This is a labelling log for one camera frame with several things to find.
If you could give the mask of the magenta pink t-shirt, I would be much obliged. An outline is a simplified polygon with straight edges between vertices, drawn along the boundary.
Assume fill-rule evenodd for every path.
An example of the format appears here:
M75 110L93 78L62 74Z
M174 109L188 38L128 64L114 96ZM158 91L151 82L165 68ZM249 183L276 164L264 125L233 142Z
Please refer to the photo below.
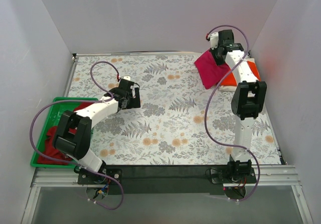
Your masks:
M226 63L217 65L210 50L205 51L195 61L195 66L205 89L216 85L230 70L230 67Z

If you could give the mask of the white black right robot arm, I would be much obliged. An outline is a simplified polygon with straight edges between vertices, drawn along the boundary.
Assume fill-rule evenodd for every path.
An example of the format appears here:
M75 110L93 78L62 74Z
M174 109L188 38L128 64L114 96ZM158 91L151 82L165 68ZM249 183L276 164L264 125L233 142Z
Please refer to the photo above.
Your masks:
M236 125L230 161L247 162L251 159L248 150L251 146L254 122L262 112L267 85L252 72L245 59L247 53L240 43L234 42L232 30L209 33L207 39L210 41L210 52L215 63L226 63L237 83L231 101Z

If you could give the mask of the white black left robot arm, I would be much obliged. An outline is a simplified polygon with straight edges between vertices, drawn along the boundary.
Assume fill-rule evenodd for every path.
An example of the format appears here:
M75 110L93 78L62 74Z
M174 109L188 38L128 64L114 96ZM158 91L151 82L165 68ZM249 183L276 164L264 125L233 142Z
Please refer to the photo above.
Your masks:
M140 86L126 76L98 102L77 111L67 110L60 117L53 147L89 169L94 183L103 183L107 172L102 168L103 161L90 150L92 129L120 110L140 108L139 90Z

